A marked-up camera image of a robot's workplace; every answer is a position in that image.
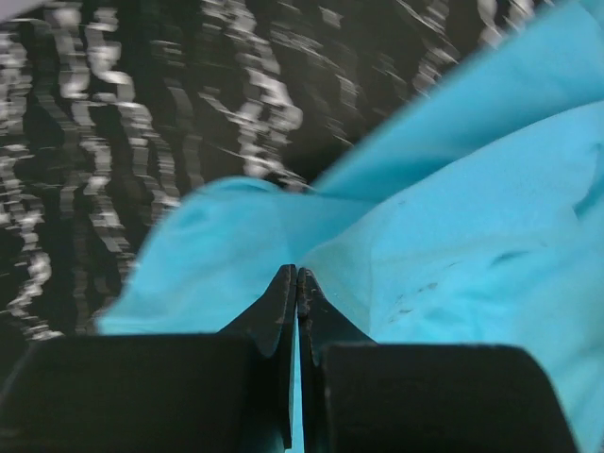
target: black clamp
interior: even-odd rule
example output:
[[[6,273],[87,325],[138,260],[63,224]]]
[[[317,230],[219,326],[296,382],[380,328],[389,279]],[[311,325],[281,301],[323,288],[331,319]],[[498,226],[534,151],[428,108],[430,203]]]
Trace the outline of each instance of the black clamp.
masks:
[[[545,373],[507,346],[378,345],[298,277],[306,453],[577,453]]]
[[[34,343],[0,397],[0,451],[281,453],[294,304],[295,268],[283,266],[218,333]]]

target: crumpled fabric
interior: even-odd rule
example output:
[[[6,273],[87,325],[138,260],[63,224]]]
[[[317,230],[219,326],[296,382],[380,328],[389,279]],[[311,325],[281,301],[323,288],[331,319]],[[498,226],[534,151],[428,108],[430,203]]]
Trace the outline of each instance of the crumpled fabric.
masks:
[[[151,233],[99,330],[216,331],[295,263],[378,342],[525,348],[551,379],[579,450],[596,453],[603,24],[599,0],[544,11],[399,112],[309,193],[245,177],[193,193]]]

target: black and white patterned fabric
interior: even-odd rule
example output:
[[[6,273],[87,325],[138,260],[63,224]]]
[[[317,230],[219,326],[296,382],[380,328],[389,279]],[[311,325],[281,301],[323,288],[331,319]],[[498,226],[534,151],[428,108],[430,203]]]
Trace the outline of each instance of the black and white patterned fabric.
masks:
[[[521,30],[541,3],[551,4],[49,1],[6,19],[5,368],[25,341],[88,332],[149,228],[183,195],[229,175],[304,190],[477,48]]]

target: light blue fabric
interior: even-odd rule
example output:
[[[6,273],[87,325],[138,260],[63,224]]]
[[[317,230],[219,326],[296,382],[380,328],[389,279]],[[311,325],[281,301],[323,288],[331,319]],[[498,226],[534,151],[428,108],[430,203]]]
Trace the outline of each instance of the light blue fabric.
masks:
[[[309,267],[374,339],[520,345],[583,453],[604,437],[604,2],[466,63],[314,185],[230,178],[150,235],[101,332],[215,331]],[[301,452],[299,368],[294,451]]]

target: blue cloth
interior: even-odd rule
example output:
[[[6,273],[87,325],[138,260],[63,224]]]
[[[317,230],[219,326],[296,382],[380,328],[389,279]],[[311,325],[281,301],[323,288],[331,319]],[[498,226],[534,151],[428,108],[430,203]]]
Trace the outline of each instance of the blue cloth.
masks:
[[[596,453],[603,24],[599,0],[545,13],[397,114],[311,193],[242,177],[200,189],[152,232],[100,331],[218,330],[296,263],[377,341],[524,347],[581,452]],[[295,380],[301,452],[299,368]]]

